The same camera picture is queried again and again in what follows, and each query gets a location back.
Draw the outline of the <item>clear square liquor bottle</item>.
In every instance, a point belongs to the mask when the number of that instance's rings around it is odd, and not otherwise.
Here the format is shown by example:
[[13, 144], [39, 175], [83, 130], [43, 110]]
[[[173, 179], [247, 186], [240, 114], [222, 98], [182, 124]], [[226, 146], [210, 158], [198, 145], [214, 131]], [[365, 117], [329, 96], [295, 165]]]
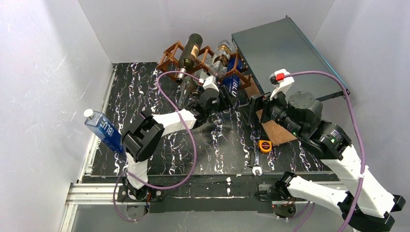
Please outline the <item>clear square liquor bottle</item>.
[[219, 42], [209, 65], [209, 74], [217, 78], [224, 77], [227, 72], [231, 53], [232, 45], [229, 41], [222, 40]]
[[200, 69], [195, 72], [194, 74], [195, 77], [198, 78], [197, 81], [195, 81], [196, 86], [195, 89], [192, 91], [192, 95], [195, 98], [199, 98], [200, 95], [204, 92], [204, 84], [209, 84], [211, 82], [211, 75], [208, 74], [208, 72], [204, 69]]

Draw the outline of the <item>dark green wine bottle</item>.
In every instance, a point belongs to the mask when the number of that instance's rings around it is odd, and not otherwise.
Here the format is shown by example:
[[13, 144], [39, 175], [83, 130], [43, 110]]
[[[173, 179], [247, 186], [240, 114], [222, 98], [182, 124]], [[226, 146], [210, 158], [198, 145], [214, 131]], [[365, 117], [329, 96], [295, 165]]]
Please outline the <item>dark green wine bottle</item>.
[[194, 67], [202, 43], [203, 39], [201, 35], [193, 33], [189, 36], [178, 61], [179, 71], [186, 73]]

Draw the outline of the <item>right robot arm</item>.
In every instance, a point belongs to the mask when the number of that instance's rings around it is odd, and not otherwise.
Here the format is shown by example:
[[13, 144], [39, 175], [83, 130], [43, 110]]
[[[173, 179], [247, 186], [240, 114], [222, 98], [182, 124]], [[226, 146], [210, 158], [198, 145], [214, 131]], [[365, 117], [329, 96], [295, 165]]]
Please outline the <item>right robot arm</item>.
[[278, 196], [305, 199], [326, 207], [361, 232], [388, 232], [395, 223], [391, 213], [400, 211], [405, 199], [383, 188], [362, 162], [345, 131], [323, 120], [323, 104], [311, 93], [297, 92], [289, 98], [280, 92], [253, 95], [238, 110], [248, 124], [274, 121], [297, 137], [302, 147], [329, 167], [346, 187], [331, 189], [285, 172], [270, 188], [259, 191], [263, 200]]

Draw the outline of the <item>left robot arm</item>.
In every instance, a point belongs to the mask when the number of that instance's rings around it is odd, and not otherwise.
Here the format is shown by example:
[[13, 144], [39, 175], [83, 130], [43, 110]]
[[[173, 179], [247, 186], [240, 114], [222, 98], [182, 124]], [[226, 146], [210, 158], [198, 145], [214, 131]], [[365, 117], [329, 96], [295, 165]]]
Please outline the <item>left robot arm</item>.
[[153, 115], [149, 110], [140, 112], [121, 137], [128, 165], [127, 176], [122, 180], [125, 192], [137, 201], [147, 199], [147, 161], [162, 137], [178, 131], [190, 132], [205, 124], [212, 113], [236, 107], [237, 102], [238, 97], [221, 86], [217, 90], [205, 89], [184, 109], [173, 113]]

